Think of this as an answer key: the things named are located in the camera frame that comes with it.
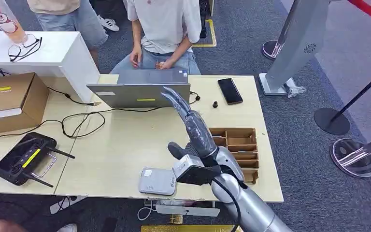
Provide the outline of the seated person's right hand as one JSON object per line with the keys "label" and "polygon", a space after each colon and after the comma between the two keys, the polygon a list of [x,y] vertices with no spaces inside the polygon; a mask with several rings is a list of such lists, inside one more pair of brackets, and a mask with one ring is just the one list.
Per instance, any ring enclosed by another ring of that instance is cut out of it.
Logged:
{"label": "seated person's right hand", "polygon": [[140,46],[134,46],[132,52],[129,55],[129,60],[134,68],[138,68],[142,60],[142,48]]}

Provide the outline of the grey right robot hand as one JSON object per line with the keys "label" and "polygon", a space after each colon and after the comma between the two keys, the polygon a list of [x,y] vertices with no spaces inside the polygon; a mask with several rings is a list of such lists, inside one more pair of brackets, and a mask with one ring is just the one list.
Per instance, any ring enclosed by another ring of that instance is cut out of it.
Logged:
{"label": "grey right robot hand", "polygon": [[167,146],[169,152],[178,160],[185,155],[198,156],[202,160],[215,160],[218,146],[215,144],[201,115],[192,110],[190,105],[172,88],[164,87],[161,94],[171,101],[189,136],[189,142],[184,148],[176,142],[169,142]]}

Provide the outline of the seated person's left hand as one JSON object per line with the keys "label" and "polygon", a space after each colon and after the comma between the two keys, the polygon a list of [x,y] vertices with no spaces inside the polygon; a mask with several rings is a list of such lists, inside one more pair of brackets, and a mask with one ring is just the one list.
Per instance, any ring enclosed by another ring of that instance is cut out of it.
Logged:
{"label": "seated person's left hand", "polygon": [[170,69],[173,65],[175,65],[176,60],[174,58],[169,58],[166,61],[160,63],[161,69]]}

